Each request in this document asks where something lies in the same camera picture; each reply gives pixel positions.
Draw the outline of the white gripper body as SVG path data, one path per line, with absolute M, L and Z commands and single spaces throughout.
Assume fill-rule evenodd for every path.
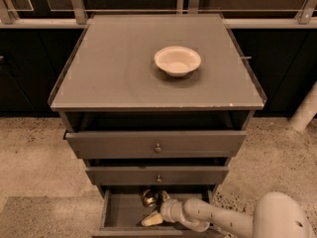
M 160 207 L 160 214 L 166 222 L 182 223 L 185 220 L 183 214 L 183 203 L 177 199 L 168 199 Z

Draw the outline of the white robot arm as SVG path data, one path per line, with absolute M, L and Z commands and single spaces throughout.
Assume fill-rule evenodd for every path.
M 164 192 L 159 211 L 147 216 L 145 227 L 178 222 L 195 232 L 205 232 L 210 224 L 238 238 L 316 238 L 300 205 L 290 196 L 271 191 L 257 202 L 254 215 L 216 207 L 198 198 L 172 199 Z

